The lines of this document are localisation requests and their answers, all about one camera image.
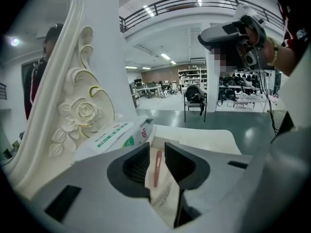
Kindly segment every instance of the person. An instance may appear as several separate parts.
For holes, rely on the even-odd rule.
[[[179,82],[180,94],[182,94],[181,88],[185,86],[185,78],[186,78],[186,73],[184,73],[184,74],[180,77],[180,82]]]
[[[43,42],[43,58],[38,60],[37,66],[29,69],[26,74],[26,79],[24,83],[24,106],[27,120],[29,118],[30,111],[33,106],[44,70],[47,66],[48,60],[53,52],[62,28],[63,24],[57,24],[56,26],[49,29]]]
[[[290,76],[305,49],[310,43],[310,23],[304,15],[303,4],[305,0],[277,0],[284,23],[284,41],[281,45],[274,39],[267,37],[264,43],[264,55],[271,66]],[[249,44],[258,40],[255,30],[246,28]]]
[[[172,94],[172,91],[173,91],[173,84],[169,83],[169,85],[167,86],[167,92],[168,94]]]

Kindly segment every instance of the hand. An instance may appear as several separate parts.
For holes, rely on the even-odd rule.
[[[245,28],[246,34],[249,37],[248,44],[254,45],[258,41],[258,34],[256,30]],[[272,62],[274,59],[274,45],[271,40],[268,38],[266,39],[265,43],[263,44],[263,52],[265,55],[265,59],[267,63]]]

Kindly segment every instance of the metal railing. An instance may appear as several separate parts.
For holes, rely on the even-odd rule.
[[[282,30],[284,29],[282,18],[257,4],[245,0],[202,0],[201,6],[199,5],[198,0],[162,0],[150,4],[148,7],[155,16],[158,16],[175,10],[195,7],[215,7],[236,10],[240,4],[250,6],[262,17],[263,20],[272,23]],[[126,18],[120,17],[120,30],[121,32],[125,32],[150,18],[149,13],[142,8]]]
[[[6,97],[6,85],[2,84],[2,83],[0,83],[0,99],[7,100],[7,97]]]

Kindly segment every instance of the gray floor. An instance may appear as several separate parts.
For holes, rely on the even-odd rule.
[[[139,116],[154,118],[154,124],[201,130],[229,130],[242,154],[253,155],[261,146],[267,145],[274,138],[269,113],[250,112],[214,112],[199,116],[197,111],[142,110]],[[284,112],[275,112],[276,127],[279,128]]]

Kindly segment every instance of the white ornate column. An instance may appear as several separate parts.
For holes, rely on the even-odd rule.
[[[209,22],[201,23],[201,31],[210,27]],[[205,49],[207,65],[207,112],[215,112],[218,101],[220,63]]]
[[[68,16],[47,63],[20,148],[2,167],[13,189],[28,199],[73,164],[74,152],[88,137],[114,120],[113,103],[118,106],[117,112],[129,116],[129,120],[131,115],[136,116],[125,68],[121,67],[123,56],[116,59],[118,66],[109,59],[119,46],[113,39],[118,42],[120,35],[115,32],[109,39],[106,35],[105,41],[94,21],[91,24],[97,28],[98,37],[90,25],[85,25],[87,1],[70,0]],[[87,13],[91,13],[88,18],[99,16]],[[111,50],[105,52],[101,42],[107,43],[105,48],[110,44]],[[93,53],[96,58],[89,65]],[[105,90],[109,79],[116,80],[110,85],[115,83],[116,87],[118,83],[122,87],[119,96],[114,88]],[[113,103],[110,96],[116,96]]]
[[[136,117],[121,45],[119,0],[85,0],[83,25],[94,30],[92,72],[109,94],[116,113]]]

